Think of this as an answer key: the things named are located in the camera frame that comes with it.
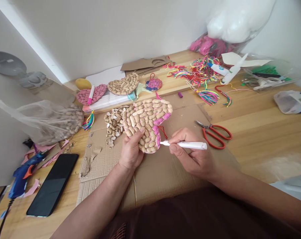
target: scissors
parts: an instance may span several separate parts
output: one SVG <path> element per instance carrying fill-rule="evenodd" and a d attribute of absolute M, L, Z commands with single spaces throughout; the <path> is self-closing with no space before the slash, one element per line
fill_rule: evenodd
<path fill-rule="evenodd" d="M 232 139 L 232 134 L 229 132 L 229 130 L 227 130 L 226 128 L 219 126 L 219 125 L 203 125 L 202 123 L 200 123 L 199 121 L 195 120 L 195 122 L 200 125 L 203 129 L 203 137 L 205 138 L 205 140 L 209 143 L 209 145 L 215 149 L 224 149 L 226 147 L 226 144 L 216 135 L 220 136 L 221 138 L 225 139 L 225 140 L 231 140 Z M 226 131 L 229 134 L 229 137 L 225 137 L 222 134 L 220 134 L 217 130 L 215 130 L 215 128 L 220 128 L 223 129 L 224 131 Z M 213 131 L 216 135 L 212 134 L 211 132 L 208 131 L 208 129 L 210 129 L 211 131 Z M 209 134 L 211 137 L 213 137 L 214 139 L 218 140 L 221 143 L 221 147 L 217 147 L 215 145 L 213 145 L 207 138 L 207 134 Z"/>

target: bag of peanuts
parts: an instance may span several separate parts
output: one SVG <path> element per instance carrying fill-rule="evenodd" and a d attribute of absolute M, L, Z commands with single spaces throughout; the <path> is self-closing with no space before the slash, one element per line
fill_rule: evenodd
<path fill-rule="evenodd" d="M 21 122 L 21 130 L 41 146 L 52 145 L 74 135 L 84 121 L 81 108 L 75 104 L 63 107 L 43 100 L 14 109 L 0 100 L 0 108 Z"/>

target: hot glue gun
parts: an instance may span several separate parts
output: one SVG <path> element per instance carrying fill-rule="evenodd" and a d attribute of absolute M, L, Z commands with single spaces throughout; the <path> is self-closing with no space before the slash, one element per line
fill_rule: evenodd
<path fill-rule="evenodd" d="M 48 150 L 37 153 L 14 171 L 15 180 L 8 195 L 10 199 L 17 198 L 24 193 L 28 177 L 32 175 L 34 166 L 45 159 L 47 152 Z"/>

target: person's left hand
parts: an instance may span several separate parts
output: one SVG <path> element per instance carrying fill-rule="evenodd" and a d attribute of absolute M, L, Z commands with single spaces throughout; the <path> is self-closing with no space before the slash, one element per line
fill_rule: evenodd
<path fill-rule="evenodd" d="M 123 140 L 123 148 L 118 164 L 128 169 L 136 169 L 143 160 L 144 153 L 139 150 L 138 142 L 144 135 L 145 128 L 142 127 L 131 138 L 127 135 Z"/>

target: smartphone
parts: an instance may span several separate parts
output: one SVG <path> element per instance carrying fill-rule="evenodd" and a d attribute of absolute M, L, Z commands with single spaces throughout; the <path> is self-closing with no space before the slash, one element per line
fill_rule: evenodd
<path fill-rule="evenodd" d="M 78 154 L 61 154 L 27 210 L 27 216 L 48 217 L 54 211 L 78 159 Z"/>

